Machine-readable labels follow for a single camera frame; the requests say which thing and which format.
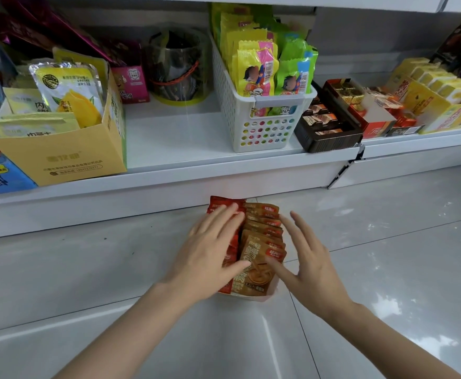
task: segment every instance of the finger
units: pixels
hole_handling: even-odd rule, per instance
[[[295,274],[293,274],[285,266],[283,266],[282,263],[279,263],[276,259],[272,257],[265,256],[265,261],[279,276],[279,279],[285,282],[286,287],[290,291],[295,290],[295,287],[297,287],[298,283],[298,278]]]
[[[292,211],[290,212],[290,215],[292,216],[297,227],[304,235],[304,238],[308,242],[309,248],[315,252],[320,251],[323,248],[323,244],[318,239],[318,237],[316,237],[315,232],[313,229],[311,229],[310,225],[308,225],[308,223],[304,221],[304,218],[298,215],[296,212]]]
[[[200,217],[195,225],[190,229],[189,231],[189,236],[197,234],[197,231],[199,230],[199,227],[201,227],[202,221],[208,216],[208,214],[204,214],[202,217]]]
[[[294,225],[289,218],[280,214],[279,219],[281,219],[281,223],[283,223],[286,231],[288,231],[288,234],[290,234],[293,245],[297,249],[297,255],[299,259],[304,259],[310,249],[306,238],[304,238],[301,230],[296,225]]]
[[[252,263],[250,261],[237,261],[232,263],[230,266],[223,267],[223,277],[225,278],[224,281],[228,282],[236,275],[239,275],[243,272],[244,269],[249,267]]]
[[[230,221],[227,221],[223,226],[220,234],[218,235],[218,239],[222,242],[225,242],[226,245],[232,240],[237,229],[245,219],[245,214],[242,212],[237,213]]]
[[[212,212],[211,214],[206,215],[204,220],[202,220],[201,225],[199,226],[199,229],[197,229],[197,234],[205,232],[208,229],[209,225],[211,225],[211,223],[218,216],[218,214],[220,214],[226,208],[227,208],[227,206],[222,205],[222,206],[216,208],[216,210],[214,210],[214,212]]]
[[[220,212],[220,214],[216,216],[213,222],[211,222],[207,231],[214,234],[216,238],[220,234],[223,226],[228,222],[230,217],[234,215],[237,208],[237,203],[232,203],[230,206],[227,207],[227,209]]]

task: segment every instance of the person's left hand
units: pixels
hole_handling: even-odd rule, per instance
[[[220,206],[191,230],[164,282],[173,283],[192,303],[206,299],[250,265],[237,261],[222,267],[229,242],[244,220],[237,204]]]

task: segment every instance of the magenta box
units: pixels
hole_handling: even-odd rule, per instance
[[[122,103],[150,102],[145,74],[141,66],[111,68]]]

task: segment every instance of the tiled floor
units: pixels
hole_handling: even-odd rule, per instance
[[[461,166],[258,199],[303,215],[355,301],[461,372]],[[53,375],[162,276],[204,211],[0,238],[0,377]],[[265,303],[196,305],[137,377],[318,375],[382,378],[280,284]]]

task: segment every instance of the white plastic basket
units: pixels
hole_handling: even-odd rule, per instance
[[[303,112],[309,108],[316,90],[311,93],[242,97],[237,94],[211,33],[213,79],[220,109],[230,130],[235,152],[279,149],[288,143]],[[293,114],[251,117],[252,109],[297,106]]]

